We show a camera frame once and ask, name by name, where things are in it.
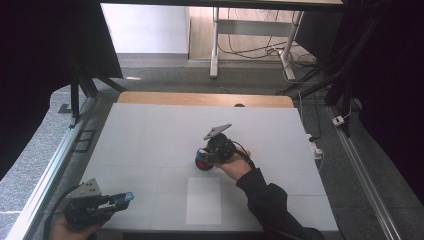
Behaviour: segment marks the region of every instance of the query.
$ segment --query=camera rig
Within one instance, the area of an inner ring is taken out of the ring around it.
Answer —
[[[237,142],[227,138],[227,136],[222,133],[231,126],[231,123],[228,123],[223,126],[214,127],[205,137],[203,137],[203,140],[209,139],[209,141],[206,147],[199,148],[197,150],[195,159],[197,168],[202,171],[208,171],[214,167],[215,163],[228,162],[234,153],[242,156],[252,169],[255,168],[255,164],[250,159],[244,148]],[[239,145],[244,152],[237,149],[234,144]]]
[[[68,189],[53,207],[44,224],[44,239],[47,239],[53,216],[63,200],[63,214],[66,222],[74,229],[83,229],[91,225],[109,221],[115,212],[128,208],[134,199],[132,192],[102,196],[96,179]]]

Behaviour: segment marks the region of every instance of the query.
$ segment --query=aluminum rail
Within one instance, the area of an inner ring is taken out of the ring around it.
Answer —
[[[336,116],[331,111],[330,107],[327,107],[327,113],[331,119]],[[349,160],[355,170],[356,176],[359,179],[359,182],[364,189],[365,195],[368,198],[371,207],[374,209],[376,217],[381,225],[381,228],[386,235],[386,238],[389,240],[401,240],[402,237],[395,225],[395,222],[392,219],[389,211],[387,210],[386,205],[381,199],[376,187],[374,186],[373,181],[371,180],[370,175],[368,174],[367,169],[365,168],[364,163],[362,162],[361,157],[358,154],[358,151],[355,148],[352,140],[346,136],[343,130],[340,127],[336,127],[337,135],[340,138],[340,141],[343,144],[344,149],[349,157]]]
[[[65,161],[69,151],[71,150],[73,142],[75,141],[78,133],[87,120],[87,114],[84,113],[87,113],[89,110],[91,110],[94,106],[94,103],[95,102],[93,98],[87,98],[87,100],[84,102],[84,105],[81,109],[83,114],[81,115],[80,120],[74,128],[69,128],[66,131],[62,141],[56,149],[56,152],[53,154],[53,157],[47,165],[46,170],[41,175],[40,180],[31,193],[31,196],[29,197],[21,214],[19,215],[6,239],[16,240],[24,239],[27,237],[26,235],[32,226],[33,220],[40,209],[44,197],[47,195],[57,173],[62,167],[62,164]]]

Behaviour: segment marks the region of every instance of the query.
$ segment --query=black sleeve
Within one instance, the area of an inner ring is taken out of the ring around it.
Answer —
[[[275,184],[267,185],[259,168],[246,173],[236,185],[245,192],[247,206],[262,225],[267,239],[310,239],[287,211],[287,193]]]

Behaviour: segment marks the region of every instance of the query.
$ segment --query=metal frame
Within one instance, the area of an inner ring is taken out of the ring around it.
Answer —
[[[94,104],[95,101],[93,98],[87,98],[81,109],[81,112],[89,112]],[[59,144],[59,147],[47,165],[43,175],[41,175],[40,181],[38,181],[37,185],[35,186],[35,189],[31,193],[31,196],[29,197],[21,214],[19,215],[6,239],[15,240],[24,239],[26,237],[28,230],[33,224],[33,220],[38,210],[40,209],[44,197],[47,195],[50,187],[52,186],[57,173],[61,169],[62,164],[65,162],[65,159],[71,150],[72,143],[75,141],[86,120],[87,114],[81,115],[80,121],[78,121],[75,127],[70,127],[66,131],[61,143]]]
[[[327,107],[327,113],[331,119],[336,117],[330,107]],[[376,213],[376,217],[381,225],[384,234],[386,235],[386,238],[390,240],[402,239],[396,227],[396,224],[393,221],[392,216],[390,215],[386,205],[378,194],[378,191],[374,186],[374,183],[370,175],[368,174],[368,171],[361,157],[358,154],[354,143],[349,137],[346,136],[342,128],[336,127],[336,131],[344,149],[346,150],[352,167],[355,170],[356,176],[358,177],[359,182],[361,183],[362,188],[364,189],[365,195],[367,196],[371,207]]]
[[[303,12],[298,12],[296,18],[291,23],[286,22],[264,22],[264,21],[246,21],[219,19],[219,7],[213,8],[213,43],[211,54],[210,78],[218,77],[218,35],[253,35],[253,36],[276,36],[287,37],[287,44],[284,51],[279,51],[284,72],[288,81],[294,81],[295,76],[290,66],[289,54],[294,37],[299,27],[299,22]]]

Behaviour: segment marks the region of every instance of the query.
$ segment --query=power strip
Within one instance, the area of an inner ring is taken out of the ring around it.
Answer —
[[[311,134],[306,134],[306,136],[308,136],[308,139],[311,139],[312,137]],[[312,156],[314,157],[315,160],[320,160],[322,158],[322,150],[317,147],[314,141],[309,141],[309,142],[311,144]]]
[[[344,123],[344,119],[341,116],[333,118],[333,124],[336,126],[340,126]]]

